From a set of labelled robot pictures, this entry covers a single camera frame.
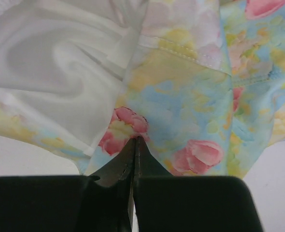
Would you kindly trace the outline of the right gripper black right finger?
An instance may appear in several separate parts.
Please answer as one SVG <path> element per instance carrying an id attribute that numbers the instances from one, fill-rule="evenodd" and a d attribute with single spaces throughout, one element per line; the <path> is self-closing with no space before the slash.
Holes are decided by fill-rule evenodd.
<path id="1" fill-rule="evenodd" d="M 173 176 L 135 143 L 134 202 L 141 232 L 261 232 L 247 185 L 233 176 Z"/>

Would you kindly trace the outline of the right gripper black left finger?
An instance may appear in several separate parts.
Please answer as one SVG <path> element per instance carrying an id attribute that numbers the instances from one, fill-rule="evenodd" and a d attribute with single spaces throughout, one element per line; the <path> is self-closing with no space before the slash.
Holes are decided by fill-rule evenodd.
<path id="1" fill-rule="evenodd" d="M 129 232 L 135 140 L 92 175 L 1 176 L 0 232 Z"/>

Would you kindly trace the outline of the pastel floral skirt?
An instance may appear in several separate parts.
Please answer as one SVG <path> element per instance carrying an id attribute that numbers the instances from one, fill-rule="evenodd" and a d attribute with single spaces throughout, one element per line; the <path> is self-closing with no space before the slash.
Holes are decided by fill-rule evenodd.
<path id="1" fill-rule="evenodd" d="M 0 0 L 0 136 L 244 177 L 285 140 L 285 0 Z"/>

